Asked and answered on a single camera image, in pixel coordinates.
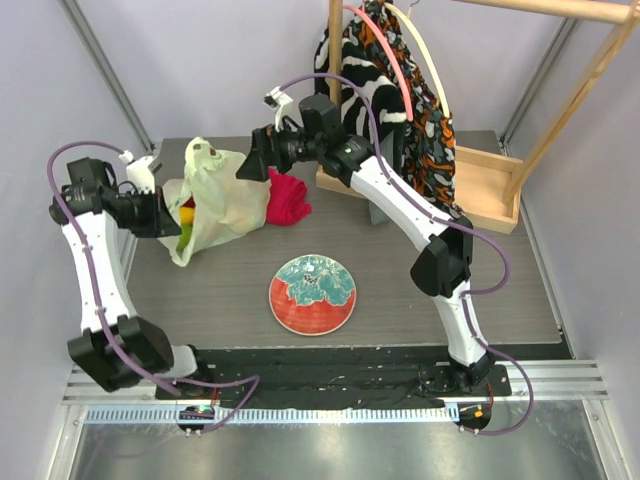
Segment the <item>translucent plastic bag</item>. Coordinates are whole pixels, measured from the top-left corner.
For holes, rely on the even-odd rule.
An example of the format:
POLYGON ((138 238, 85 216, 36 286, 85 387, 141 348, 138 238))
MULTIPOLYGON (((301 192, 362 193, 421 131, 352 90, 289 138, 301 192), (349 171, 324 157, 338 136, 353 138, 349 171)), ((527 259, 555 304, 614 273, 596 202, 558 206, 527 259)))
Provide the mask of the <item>translucent plastic bag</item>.
POLYGON ((160 240, 176 265, 185 267, 197 252, 264 226, 271 182, 237 179, 245 159, 245 154, 218 149, 202 137, 185 147, 183 177, 169 179, 162 187, 168 211, 180 226, 179 209, 189 199, 195 202, 192 237, 185 250, 176 251, 180 235, 160 240))

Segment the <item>fake green custard apple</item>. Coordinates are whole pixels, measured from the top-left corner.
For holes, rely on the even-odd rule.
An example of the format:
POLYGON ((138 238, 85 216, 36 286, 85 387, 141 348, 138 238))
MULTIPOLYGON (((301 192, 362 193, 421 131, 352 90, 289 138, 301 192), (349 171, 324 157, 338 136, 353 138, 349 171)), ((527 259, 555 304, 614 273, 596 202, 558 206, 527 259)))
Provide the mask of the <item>fake green custard apple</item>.
POLYGON ((188 246, 193 232, 193 226, 191 224, 183 224, 181 226, 181 234, 176 245, 176 251, 182 253, 188 246))

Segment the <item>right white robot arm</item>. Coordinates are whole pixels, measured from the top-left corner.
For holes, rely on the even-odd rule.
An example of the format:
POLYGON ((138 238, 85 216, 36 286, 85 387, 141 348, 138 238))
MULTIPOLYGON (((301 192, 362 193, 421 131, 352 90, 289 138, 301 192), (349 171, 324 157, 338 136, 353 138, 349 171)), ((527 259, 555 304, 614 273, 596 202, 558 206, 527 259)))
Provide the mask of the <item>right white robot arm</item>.
POLYGON ((410 270, 416 287, 434 301, 448 340, 449 375, 457 391, 483 388, 495 359, 482 337, 468 295, 472 225, 452 219, 411 190, 375 155, 369 140, 346 132, 337 106, 325 95, 298 105, 302 122, 289 116, 293 100, 274 90, 264 98, 273 123, 252 133, 251 148, 236 176, 265 182, 270 169, 288 172, 301 161, 315 161, 344 186, 373 202, 411 240, 419 255, 410 270))

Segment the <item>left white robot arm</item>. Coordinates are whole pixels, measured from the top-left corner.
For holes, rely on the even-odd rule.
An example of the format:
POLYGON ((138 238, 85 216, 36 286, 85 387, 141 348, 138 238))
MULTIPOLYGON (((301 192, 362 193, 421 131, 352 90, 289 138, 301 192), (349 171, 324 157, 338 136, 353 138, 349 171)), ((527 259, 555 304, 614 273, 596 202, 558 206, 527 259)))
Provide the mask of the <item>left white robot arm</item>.
POLYGON ((155 182, 161 164, 129 153, 120 159, 128 191, 121 191, 110 163, 82 158, 68 163, 70 182, 58 189, 49 208, 71 248, 81 293, 81 334, 68 342, 69 355, 107 392, 135 386, 150 374, 178 378, 187 396, 203 398, 212 389, 212 373, 198 364, 194 347, 173 345, 160 327, 138 314, 120 260, 122 230, 137 238, 180 232, 155 182))

